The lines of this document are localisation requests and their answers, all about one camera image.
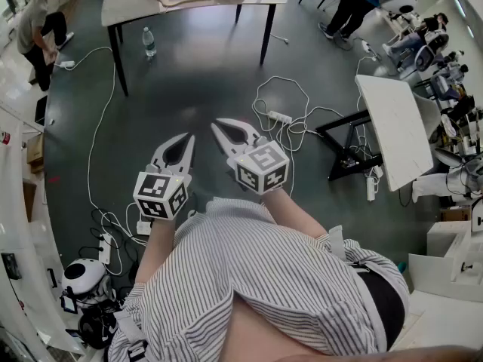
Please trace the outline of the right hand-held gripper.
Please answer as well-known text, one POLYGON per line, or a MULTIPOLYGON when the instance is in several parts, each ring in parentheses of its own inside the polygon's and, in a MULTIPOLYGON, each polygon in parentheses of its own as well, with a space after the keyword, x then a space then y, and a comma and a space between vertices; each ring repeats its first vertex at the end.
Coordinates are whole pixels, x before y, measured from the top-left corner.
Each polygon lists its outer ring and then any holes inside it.
POLYGON ((264 195, 287 181, 290 159, 276 141, 244 152, 260 134, 250 124, 232 118, 217 118, 211 131, 238 184, 264 195))

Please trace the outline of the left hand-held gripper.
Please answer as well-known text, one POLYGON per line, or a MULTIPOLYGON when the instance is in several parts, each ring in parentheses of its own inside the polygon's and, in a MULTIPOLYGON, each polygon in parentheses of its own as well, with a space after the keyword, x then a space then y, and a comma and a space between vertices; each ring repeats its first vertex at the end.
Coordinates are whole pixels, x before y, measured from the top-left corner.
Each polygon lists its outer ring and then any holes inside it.
POLYGON ((170 138, 156 149, 151 163, 166 168, 160 173, 139 172, 133 197, 142 216, 175 219, 189 197, 194 153, 195 136, 191 133, 170 138))

